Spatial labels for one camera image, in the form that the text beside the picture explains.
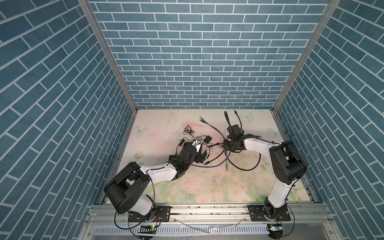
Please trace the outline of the black network switch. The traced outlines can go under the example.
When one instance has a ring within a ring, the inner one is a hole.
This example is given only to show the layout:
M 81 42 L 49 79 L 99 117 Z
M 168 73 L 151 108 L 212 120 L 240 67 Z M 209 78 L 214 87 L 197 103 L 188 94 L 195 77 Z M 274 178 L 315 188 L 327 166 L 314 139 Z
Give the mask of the black network switch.
M 199 152 L 205 144 L 206 143 L 204 142 L 203 138 L 201 138 L 201 137 L 196 137 L 192 142 L 192 146 L 194 146 L 196 148 L 197 152 Z

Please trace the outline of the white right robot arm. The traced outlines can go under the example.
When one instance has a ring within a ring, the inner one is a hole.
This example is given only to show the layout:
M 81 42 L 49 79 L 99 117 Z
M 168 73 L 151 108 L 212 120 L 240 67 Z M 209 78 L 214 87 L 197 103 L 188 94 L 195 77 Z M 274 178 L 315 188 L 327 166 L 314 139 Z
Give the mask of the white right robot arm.
M 308 169 L 306 160 L 301 156 L 292 141 L 275 143 L 258 136 L 244 134 L 238 126 L 228 127 L 229 135 L 224 140 L 224 149 L 231 153 L 253 151 L 264 155 L 272 163 L 276 177 L 271 193 L 265 200 L 265 210 L 282 210 L 294 184 L 301 179 Z

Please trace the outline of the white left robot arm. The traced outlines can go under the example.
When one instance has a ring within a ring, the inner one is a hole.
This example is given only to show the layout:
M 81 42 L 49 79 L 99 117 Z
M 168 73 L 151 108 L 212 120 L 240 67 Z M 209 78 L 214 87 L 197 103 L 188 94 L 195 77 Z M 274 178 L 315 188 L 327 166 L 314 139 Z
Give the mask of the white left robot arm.
M 184 176 L 193 163 L 204 162 L 208 153 L 202 151 L 203 145 L 202 139 L 186 142 L 179 154 L 169 156 L 162 165 L 127 164 L 104 187 L 116 212 L 121 215 L 133 211 L 142 216 L 152 213 L 155 199 L 144 196 L 145 189 L 156 183 L 175 181 Z

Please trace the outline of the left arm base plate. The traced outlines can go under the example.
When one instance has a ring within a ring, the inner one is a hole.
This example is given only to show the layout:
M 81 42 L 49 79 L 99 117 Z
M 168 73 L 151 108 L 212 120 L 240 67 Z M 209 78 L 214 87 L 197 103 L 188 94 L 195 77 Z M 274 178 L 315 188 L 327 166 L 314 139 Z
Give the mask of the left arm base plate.
M 153 207 L 146 215 L 131 211 L 129 214 L 129 222 L 169 222 L 170 214 L 171 206 L 160 205 Z

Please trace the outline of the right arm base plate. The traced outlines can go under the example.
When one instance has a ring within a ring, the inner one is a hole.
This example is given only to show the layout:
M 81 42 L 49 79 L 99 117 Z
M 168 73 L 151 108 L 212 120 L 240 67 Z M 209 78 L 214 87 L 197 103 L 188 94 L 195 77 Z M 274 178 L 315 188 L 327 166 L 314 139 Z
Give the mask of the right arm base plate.
M 249 205 L 247 206 L 247 210 L 250 213 L 252 222 L 288 222 L 291 220 L 287 205 L 280 208 L 274 208 L 270 205 Z

